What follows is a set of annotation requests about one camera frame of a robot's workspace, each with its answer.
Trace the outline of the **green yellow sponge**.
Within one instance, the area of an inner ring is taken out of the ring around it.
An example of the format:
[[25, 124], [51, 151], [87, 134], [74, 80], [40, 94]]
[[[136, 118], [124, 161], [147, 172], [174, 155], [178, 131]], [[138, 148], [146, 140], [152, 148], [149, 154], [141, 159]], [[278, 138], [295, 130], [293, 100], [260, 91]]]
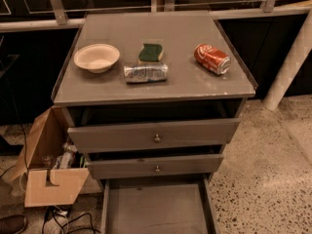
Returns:
[[159, 62], [163, 57], [163, 47], [160, 44], [144, 43], [138, 55], [140, 63]]

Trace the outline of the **red cola can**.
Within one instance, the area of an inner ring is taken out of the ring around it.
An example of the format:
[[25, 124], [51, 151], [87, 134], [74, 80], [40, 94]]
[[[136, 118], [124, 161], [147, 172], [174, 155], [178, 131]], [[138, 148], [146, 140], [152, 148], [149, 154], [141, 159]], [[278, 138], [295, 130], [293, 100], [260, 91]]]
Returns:
[[228, 54], [209, 44], [199, 44], [195, 48], [194, 58], [216, 75], [225, 74], [231, 64]]

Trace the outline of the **grey drawer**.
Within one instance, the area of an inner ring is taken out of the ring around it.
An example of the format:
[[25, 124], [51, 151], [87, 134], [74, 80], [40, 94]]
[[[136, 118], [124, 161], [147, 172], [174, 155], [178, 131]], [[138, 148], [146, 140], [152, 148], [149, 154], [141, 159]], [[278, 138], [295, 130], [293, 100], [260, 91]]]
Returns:
[[173, 176], [216, 172], [222, 154], [153, 157], [89, 162], [94, 179]]
[[237, 118], [118, 124], [69, 128], [82, 153], [163, 149], [229, 143], [240, 123]]
[[100, 234], [220, 234], [209, 177], [108, 179]]

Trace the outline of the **white slanted post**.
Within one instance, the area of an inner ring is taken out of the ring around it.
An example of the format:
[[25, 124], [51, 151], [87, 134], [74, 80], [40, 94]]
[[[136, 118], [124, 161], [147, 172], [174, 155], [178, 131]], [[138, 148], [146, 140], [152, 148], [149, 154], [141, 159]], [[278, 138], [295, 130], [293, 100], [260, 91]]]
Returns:
[[274, 111], [286, 91], [290, 87], [293, 79], [300, 67], [305, 62], [312, 49], [312, 10], [308, 13], [303, 25], [295, 37], [291, 49], [289, 50], [274, 82], [272, 83], [263, 105]]

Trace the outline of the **plastic bottle in box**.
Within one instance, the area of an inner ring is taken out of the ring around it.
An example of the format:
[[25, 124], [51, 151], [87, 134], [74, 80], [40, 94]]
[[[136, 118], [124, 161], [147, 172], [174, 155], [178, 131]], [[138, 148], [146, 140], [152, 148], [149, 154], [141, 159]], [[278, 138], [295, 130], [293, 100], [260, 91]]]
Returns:
[[76, 152], [77, 148], [74, 144], [65, 143], [63, 145], [63, 155], [61, 156], [59, 167], [61, 169], [70, 168], [74, 162]]

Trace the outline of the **grey middle drawer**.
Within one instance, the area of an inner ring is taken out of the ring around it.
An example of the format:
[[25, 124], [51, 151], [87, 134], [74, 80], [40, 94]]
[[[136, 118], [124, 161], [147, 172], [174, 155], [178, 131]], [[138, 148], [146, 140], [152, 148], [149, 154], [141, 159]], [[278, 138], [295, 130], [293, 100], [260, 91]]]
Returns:
[[216, 172], [222, 154], [153, 157], [89, 162], [94, 179], [173, 176]]

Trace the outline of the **grey bottom drawer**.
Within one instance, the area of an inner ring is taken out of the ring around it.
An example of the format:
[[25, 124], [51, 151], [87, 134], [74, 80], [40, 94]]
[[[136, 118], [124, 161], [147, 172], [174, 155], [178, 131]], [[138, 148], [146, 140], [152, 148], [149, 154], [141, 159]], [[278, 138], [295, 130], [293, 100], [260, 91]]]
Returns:
[[108, 179], [100, 234], [220, 234], [209, 177]]

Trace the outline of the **silver crushed can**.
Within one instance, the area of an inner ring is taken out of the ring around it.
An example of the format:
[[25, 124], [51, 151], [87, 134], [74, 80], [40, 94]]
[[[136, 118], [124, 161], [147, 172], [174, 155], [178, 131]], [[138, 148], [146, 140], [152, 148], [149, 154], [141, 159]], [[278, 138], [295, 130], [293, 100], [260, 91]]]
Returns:
[[168, 70], [162, 62], [125, 65], [124, 76], [127, 83], [160, 82], [167, 80]]

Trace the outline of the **beige paper bowl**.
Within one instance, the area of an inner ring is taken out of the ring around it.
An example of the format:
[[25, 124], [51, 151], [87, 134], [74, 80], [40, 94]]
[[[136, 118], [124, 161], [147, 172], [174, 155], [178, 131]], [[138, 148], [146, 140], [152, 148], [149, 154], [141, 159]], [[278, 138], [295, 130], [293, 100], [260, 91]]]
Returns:
[[109, 70], [119, 59], [120, 52], [107, 44], [86, 46], [74, 55], [74, 63], [91, 73], [103, 73]]

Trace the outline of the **dark brown shoe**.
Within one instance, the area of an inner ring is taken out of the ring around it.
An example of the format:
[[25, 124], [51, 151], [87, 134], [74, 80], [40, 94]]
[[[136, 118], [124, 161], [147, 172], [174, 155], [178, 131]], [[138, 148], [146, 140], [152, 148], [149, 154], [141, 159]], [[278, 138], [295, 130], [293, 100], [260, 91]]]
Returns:
[[0, 219], [0, 234], [20, 234], [27, 225], [22, 214], [10, 215]]

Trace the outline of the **grey top drawer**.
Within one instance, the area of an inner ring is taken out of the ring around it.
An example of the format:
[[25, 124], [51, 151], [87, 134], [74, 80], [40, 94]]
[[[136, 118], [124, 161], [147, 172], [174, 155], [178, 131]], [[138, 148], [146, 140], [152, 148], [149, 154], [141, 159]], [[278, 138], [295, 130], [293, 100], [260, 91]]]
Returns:
[[118, 124], [69, 128], [82, 153], [163, 149], [229, 143], [240, 123], [237, 118]]

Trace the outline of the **grey drawer cabinet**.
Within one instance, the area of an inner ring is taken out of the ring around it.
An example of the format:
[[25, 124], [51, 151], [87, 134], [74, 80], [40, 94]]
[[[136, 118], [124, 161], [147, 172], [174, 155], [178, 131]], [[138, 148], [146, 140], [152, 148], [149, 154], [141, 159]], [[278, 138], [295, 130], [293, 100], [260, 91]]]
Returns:
[[[137, 62], [144, 43], [159, 43], [168, 66], [164, 82], [128, 84], [124, 66]], [[95, 43], [116, 47], [121, 56], [103, 74], [92, 74], [74, 63], [64, 68], [54, 102], [64, 112], [69, 128], [212, 119], [239, 119], [256, 84], [237, 59], [217, 76], [193, 56], [201, 43], [235, 54], [220, 26], [207, 11], [89, 15], [74, 47]], [[94, 161], [222, 154], [225, 144], [163, 149], [82, 153]]]

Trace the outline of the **metal railing frame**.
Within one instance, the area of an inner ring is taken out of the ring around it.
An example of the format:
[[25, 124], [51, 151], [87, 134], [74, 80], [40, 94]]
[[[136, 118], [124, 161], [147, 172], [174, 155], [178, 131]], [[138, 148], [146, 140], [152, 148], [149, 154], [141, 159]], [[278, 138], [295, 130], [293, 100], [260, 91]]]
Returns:
[[87, 14], [208, 10], [217, 20], [307, 13], [312, 0], [0, 0], [0, 31], [75, 28]]

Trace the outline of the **brown cardboard box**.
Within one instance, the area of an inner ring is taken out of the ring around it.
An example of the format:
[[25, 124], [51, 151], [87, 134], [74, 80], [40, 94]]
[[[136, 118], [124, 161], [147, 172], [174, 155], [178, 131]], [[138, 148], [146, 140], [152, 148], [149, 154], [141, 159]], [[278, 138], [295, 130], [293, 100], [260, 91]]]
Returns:
[[87, 168], [51, 170], [62, 154], [68, 124], [62, 110], [53, 106], [38, 116], [26, 138], [10, 180], [28, 173], [24, 205], [27, 208], [71, 205], [80, 194], [99, 193], [98, 182]]

